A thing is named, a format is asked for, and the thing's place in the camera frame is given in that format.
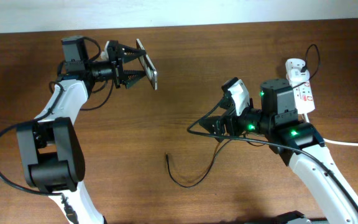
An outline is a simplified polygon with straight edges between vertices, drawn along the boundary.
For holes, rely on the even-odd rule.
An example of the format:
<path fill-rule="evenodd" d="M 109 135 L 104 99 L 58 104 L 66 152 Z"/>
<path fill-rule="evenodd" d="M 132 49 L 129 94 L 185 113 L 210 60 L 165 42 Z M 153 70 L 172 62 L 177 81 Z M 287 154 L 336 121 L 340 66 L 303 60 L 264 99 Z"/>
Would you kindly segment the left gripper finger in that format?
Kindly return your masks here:
<path fill-rule="evenodd" d="M 131 62 L 147 54 L 147 52 L 145 51 L 144 47 L 141 45 L 140 42 L 136 43 L 136 47 L 122 45 L 121 50 L 122 50 L 121 59 L 123 63 Z"/>
<path fill-rule="evenodd" d="M 126 89 L 129 89 L 144 76 L 146 76 L 146 73 L 142 70 L 125 70 L 123 84 Z"/>

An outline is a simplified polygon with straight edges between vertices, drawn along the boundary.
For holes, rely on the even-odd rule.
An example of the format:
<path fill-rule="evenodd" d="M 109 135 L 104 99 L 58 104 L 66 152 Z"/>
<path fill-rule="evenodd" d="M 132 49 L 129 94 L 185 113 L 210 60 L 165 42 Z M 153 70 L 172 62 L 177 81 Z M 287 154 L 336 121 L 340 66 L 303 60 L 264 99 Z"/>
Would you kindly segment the black Samsung Galaxy smartphone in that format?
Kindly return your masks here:
<path fill-rule="evenodd" d="M 136 39 L 136 45 L 138 50 L 143 50 L 145 55 L 139 57 L 139 62 L 141 63 L 147 78 L 149 79 L 150 84 L 154 90 L 158 89 L 158 72 L 155 66 L 153 65 L 149 55 L 146 52 L 146 49 L 142 45 L 140 39 Z"/>

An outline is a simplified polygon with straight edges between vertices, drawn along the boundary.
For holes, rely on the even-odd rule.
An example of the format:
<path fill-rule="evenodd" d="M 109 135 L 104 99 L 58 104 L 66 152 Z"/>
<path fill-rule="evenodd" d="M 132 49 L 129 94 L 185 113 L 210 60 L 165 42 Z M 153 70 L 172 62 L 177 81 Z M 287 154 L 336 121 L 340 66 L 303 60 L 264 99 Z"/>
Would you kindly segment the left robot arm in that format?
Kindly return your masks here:
<path fill-rule="evenodd" d="M 25 181 L 54 201 L 69 223 L 105 223 L 85 186 L 85 158 L 74 123 L 97 82 L 130 88 L 157 70 L 140 40 L 136 47 L 110 40 L 89 57 L 87 37 L 62 39 L 64 61 L 51 83 L 51 99 L 32 121 L 16 129 Z"/>

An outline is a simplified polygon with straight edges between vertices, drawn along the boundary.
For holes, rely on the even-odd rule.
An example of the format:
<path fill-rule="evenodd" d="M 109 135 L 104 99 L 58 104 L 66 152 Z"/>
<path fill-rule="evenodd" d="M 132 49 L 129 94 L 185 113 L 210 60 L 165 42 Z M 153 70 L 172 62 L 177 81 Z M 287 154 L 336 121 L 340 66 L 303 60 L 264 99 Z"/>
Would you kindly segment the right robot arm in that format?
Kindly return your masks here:
<path fill-rule="evenodd" d="M 328 147 L 311 124 L 299 120 L 293 88 L 288 80 L 273 79 L 260 86 L 260 109 L 242 80 L 233 78 L 223 87 L 220 116 L 208 113 L 200 126 L 217 141 L 246 140 L 246 134 L 264 136 L 306 185 L 329 223 L 358 223 L 358 196 L 339 171 Z"/>

